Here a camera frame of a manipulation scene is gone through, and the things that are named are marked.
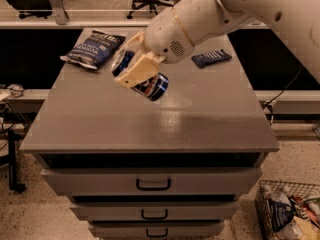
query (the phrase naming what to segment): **blue snack bag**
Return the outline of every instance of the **blue snack bag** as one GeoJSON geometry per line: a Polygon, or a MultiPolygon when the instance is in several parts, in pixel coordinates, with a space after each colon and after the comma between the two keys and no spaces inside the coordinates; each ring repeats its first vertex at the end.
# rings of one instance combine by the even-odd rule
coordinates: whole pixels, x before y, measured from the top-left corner
{"type": "Polygon", "coordinates": [[[78,63],[89,69],[98,69],[107,59],[112,57],[125,39],[124,36],[93,30],[83,43],[75,46],[65,56],[60,56],[60,59],[78,63]]]}
{"type": "Polygon", "coordinates": [[[284,203],[269,201],[271,212],[271,224],[274,232],[279,232],[287,224],[289,224],[295,213],[293,208],[284,203]]]}

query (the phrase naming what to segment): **wire basket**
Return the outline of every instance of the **wire basket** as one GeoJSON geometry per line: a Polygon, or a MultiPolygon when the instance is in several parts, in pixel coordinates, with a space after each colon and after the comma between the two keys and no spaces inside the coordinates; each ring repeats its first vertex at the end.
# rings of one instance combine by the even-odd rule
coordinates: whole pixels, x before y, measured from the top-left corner
{"type": "Polygon", "coordinates": [[[259,189],[255,198],[255,206],[257,210],[263,240],[273,239],[269,203],[268,200],[264,199],[263,197],[265,185],[269,185],[271,191],[282,189],[284,186],[288,186],[290,188],[290,193],[300,196],[303,199],[311,195],[320,195],[320,185],[285,181],[260,180],[259,189]]]}

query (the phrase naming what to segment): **gray cabinet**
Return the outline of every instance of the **gray cabinet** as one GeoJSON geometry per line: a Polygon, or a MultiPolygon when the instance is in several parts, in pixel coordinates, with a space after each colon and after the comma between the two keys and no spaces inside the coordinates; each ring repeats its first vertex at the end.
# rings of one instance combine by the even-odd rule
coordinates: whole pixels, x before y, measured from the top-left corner
{"type": "Polygon", "coordinates": [[[116,85],[111,60],[94,74],[65,64],[21,149],[94,236],[217,235],[262,175],[278,143],[228,38],[194,54],[217,49],[233,59],[163,64],[169,89],[154,103],[116,85]]]}

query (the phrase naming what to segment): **gray tabletop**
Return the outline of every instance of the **gray tabletop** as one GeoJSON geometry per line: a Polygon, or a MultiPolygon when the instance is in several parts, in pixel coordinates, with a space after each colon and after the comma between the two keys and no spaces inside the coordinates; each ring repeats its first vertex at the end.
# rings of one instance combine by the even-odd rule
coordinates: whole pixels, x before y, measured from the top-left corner
{"type": "MultiPolygon", "coordinates": [[[[140,28],[105,28],[131,36],[140,28]]],[[[91,33],[85,29],[78,42],[91,33]]],[[[112,60],[95,73],[66,63],[24,139],[30,153],[269,152],[276,138],[227,36],[194,54],[224,49],[233,59],[200,70],[190,57],[165,65],[157,102],[117,85],[112,60]]]]}

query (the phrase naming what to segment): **speckled floor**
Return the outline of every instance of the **speckled floor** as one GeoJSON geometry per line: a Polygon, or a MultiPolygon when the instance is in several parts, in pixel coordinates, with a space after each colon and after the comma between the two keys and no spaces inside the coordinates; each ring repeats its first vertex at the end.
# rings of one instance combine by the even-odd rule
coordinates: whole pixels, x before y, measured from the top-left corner
{"type": "MultiPolygon", "coordinates": [[[[313,124],[274,124],[280,151],[270,153],[262,165],[261,179],[319,184],[320,141],[313,124]]],[[[41,166],[30,154],[18,154],[19,178],[27,190],[8,190],[7,166],[0,167],[1,240],[92,240],[86,222],[79,222],[69,210],[70,202],[58,197],[40,176],[41,166]]],[[[260,240],[254,206],[258,184],[240,198],[240,208],[219,236],[205,240],[260,240]]],[[[175,240],[200,238],[176,238],[175,240]]]]}

